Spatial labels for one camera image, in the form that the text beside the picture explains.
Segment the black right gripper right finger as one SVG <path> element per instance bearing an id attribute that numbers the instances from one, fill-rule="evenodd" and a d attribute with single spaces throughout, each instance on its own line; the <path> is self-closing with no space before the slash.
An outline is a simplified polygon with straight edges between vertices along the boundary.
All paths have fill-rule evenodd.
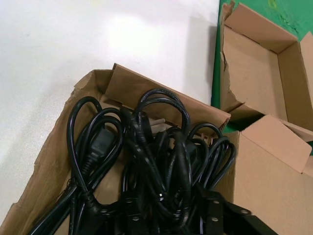
<path id="1" fill-rule="evenodd" d="M 228 202 L 219 192 L 196 185 L 196 205 L 202 235 L 275 235 L 248 209 Z"/>

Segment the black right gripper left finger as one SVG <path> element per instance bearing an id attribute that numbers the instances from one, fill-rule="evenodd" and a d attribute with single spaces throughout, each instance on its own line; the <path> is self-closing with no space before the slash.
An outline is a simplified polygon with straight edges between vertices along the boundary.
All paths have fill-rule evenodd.
<path id="1" fill-rule="evenodd" d="M 99 235 L 149 235 L 137 197 L 126 197 L 102 210 Z"/>

